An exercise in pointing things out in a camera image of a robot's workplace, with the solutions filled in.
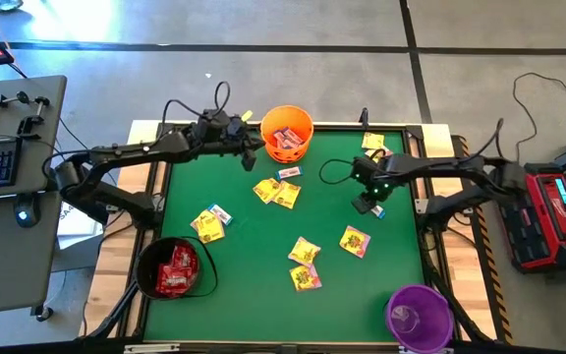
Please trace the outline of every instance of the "red power station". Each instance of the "red power station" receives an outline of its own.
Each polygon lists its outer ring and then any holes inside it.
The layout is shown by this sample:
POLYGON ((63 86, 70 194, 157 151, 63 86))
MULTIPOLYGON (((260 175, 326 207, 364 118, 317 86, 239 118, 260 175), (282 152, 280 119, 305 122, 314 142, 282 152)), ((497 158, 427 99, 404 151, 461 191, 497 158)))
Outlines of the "red power station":
POLYGON ((520 272, 566 269, 566 181, 555 164, 526 164, 529 193, 499 206, 513 266, 520 272))

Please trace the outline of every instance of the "black desk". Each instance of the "black desk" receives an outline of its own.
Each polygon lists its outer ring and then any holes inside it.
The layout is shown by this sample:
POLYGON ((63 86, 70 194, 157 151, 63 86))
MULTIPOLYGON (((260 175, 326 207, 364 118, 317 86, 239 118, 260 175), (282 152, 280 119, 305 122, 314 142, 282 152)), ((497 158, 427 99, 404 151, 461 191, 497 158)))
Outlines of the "black desk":
POLYGON ((57 192, 41 194, 42 218, 22 228, 14 217, 14 200, 0 199, 0 311, 45 301, 62 202, 57 192))
MULTIPOLYGON (((0 82, 0 93, 11 98, 22 90, 28 94, 30 99, 40 95, 49 98, 50 105, 44 107, 41 113, 41 116, 45 118, 45 123, 36 126, 32 132, 39 134, 43 142, 54 146, 66 85, 67 78, 64 76, 8 80, 0 82)), ((19 102, 12 102, 7 108, 0 107, 0 135, 16 136, 21 120, 26 116, 36 114, 37 107, 35 103, 27 105, 19 102)), ((1 187, 0 196, 43 190, 47 186, 47 179, 41 173, 40 168, 45 158, 52 153, 52 148, 45 144, 23 142, 17 181, 14 186, 1 187)))

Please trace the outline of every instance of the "computer mouse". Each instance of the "computer mouse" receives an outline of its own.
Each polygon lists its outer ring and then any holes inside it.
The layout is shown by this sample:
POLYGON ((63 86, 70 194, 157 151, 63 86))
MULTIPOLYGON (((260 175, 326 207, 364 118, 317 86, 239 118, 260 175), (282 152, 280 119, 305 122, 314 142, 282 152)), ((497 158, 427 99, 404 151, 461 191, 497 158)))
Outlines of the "computer mouse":
POLYGON ((33 227, 40 221, 38 193, 17 195, 14 210, 17 223, 21 227, 33 227))

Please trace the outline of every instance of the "black bucket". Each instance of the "black bucket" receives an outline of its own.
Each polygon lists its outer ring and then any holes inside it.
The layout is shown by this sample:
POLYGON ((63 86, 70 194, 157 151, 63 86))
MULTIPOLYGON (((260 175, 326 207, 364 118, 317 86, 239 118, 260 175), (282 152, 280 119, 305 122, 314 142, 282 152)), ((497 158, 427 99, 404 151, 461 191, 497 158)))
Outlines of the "black bucket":
POLYGON ((215 268, 215 263, 211 254, 208 252, 204 244, 195 237, 166 237, 156 240, 149 244, 143 251, 141 251, 139 257, 137 258, 137 263, 135 264, 135 278, 139 286, 139 290, 145 296, 153 300, 172 300, 183 297, 200 297, 206 296, 215 290, 217 287, 217 269, 215 268), (197 255, 196 248, 187 239, 193 239, 198 241, 204 251, 206 256, 211 262, 213 273, 215 275, 215 285, 213 289, 203 295, 190 295, 189 292, 198 284, 198 279, 200 278, 200 260, 197 256, 198 261, 198 271, 193 275, 195 277, 192 285, 185 294, 179 294, 176 296, 169 296, 156 291, 156 280, 158 279, 158 266, 161 264, 169 264, 172 260, 172 255, 174 254, 174 248, 176 246, 184 246, 197 255))

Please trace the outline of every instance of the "wooden board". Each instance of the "wooden board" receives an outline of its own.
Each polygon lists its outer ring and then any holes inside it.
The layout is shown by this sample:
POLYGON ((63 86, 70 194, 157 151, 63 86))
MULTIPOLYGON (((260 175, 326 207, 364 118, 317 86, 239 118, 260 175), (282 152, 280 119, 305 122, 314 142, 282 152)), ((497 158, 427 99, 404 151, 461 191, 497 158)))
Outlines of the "wooden board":
MULTIPOLYGON (((152 141, 155 138, 158 123, 158 121, 134 121, 128 144, 152 141)), ((443 157, 454 155, 447 125, 423 124, 422 126, 427 156, 443 157)), ((161 164, 160 171, 157 174, 155 192, 160 189, 163 168, 164 166, 161 164)), ((123 168, 118 180, 119 187, 129 192, 143 191, 148 171, 149 165, 123 168)), ((462 189, 460 180, 457 178, 434 178, 431 182, 433 191, 437 195, 451 195, 462 189)), ((129 222, 130 218, 124 215, 106 230, 106 234, 118 230, 129 222)), ((463 226, 454 220, 450 222, 450 226, 473 238, 470 227, 463 226)), ((85 309, 88 332, 97 328, 115 306, 126 288, 128 269, 135 245, 135 234, 136 230, 131 228, 111 237, 102 245, 85 309)), ((150 232, 146 234, 145 242, 149 242, 150 234, 150 232)), ((452 232, 444 233, 444 245, 456 298, 480 327, 481 331, 492 338, 496 338, 481 275, 478 252, 469 243, 452 232)), ((141 294, 138 294, 130 312, 127 334, 131 334, 135 329, 139 315, 140 300, 141 294)))

